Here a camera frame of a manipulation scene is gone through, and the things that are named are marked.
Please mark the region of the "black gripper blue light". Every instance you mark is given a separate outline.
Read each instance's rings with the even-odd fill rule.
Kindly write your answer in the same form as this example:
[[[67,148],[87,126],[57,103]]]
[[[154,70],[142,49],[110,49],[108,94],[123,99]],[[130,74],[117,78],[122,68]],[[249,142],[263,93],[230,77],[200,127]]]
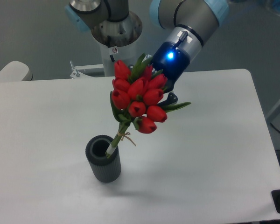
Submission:
[[[158,106],[175,105],[178,97],[170,92],[174,89],[175,82],[187,68],[190,63],[189,56],[181,49],[174,48],[174,44],[164,42],[153,55],[152,66],[156,71],[163,70],[163,74],[167,78],[165,92],[169,92],[167,99],[160,102]],[[134,69],[134,65],[128,65],[130,70]]]

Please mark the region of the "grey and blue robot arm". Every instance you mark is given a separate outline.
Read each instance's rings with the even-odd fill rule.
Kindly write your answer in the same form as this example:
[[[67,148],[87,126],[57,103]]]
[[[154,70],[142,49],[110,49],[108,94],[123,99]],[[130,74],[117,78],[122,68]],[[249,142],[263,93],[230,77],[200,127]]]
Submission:
[[[69,20],[82,32],[90,31],[100,46],[102,63],[72,66],[72,78],[114,75],[114,64],[122,60],[135,65],[136,42],[142,33],[140,18],[129,10],[126,0],[71,0],[65,7]],[[171,30],[152,57],[152,65],[167,77],[168,97],[163,105],[174,105],[173,88],[205,43],[229,12],[225,0],[154,0],[150,4],[151,22]]]

